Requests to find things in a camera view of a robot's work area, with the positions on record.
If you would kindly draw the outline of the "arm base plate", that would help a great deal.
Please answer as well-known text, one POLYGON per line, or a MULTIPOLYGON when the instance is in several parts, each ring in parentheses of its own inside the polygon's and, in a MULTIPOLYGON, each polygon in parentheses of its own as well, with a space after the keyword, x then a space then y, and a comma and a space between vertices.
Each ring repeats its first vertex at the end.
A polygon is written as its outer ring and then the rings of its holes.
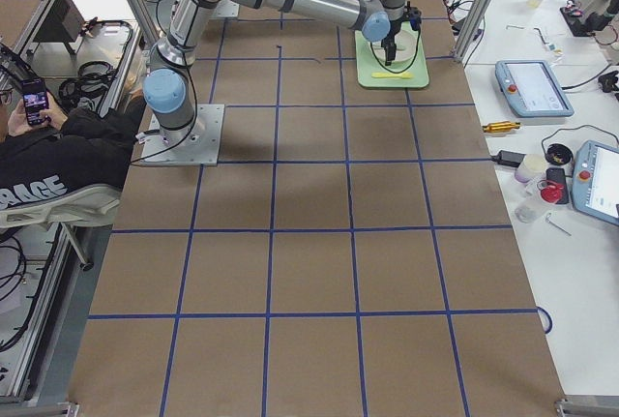
POLYGON ((223 104, 198 104, 197 117, 177 131, 162 129, 153 113, 149 125, 153 134, 143 137, 137 164, 144 166, 216 166, 221 147, 223 104))
POLYGON ((231 0, 221 0, 213 10, 212 19, 237 18, 240 12, 240 5, 231 0))

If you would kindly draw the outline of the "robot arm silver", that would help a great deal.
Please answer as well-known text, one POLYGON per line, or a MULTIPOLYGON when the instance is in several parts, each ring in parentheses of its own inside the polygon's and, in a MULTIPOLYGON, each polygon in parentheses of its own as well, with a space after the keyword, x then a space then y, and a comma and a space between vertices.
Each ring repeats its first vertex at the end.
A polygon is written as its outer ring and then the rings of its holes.
MULTIPOLYGON (((221 0, 181 0, 169 29, 154 46, 151 72, 142 88, 160 126, 165 149, 189 141, 197 123, 197 96, 191 76, 194 51, 221 0)), ((386 61, 393 62, 396 36, 403 22, 414 19, 408 0, 231 0, 253 9, 268 7, 334 23, 380 43, 386 61)))

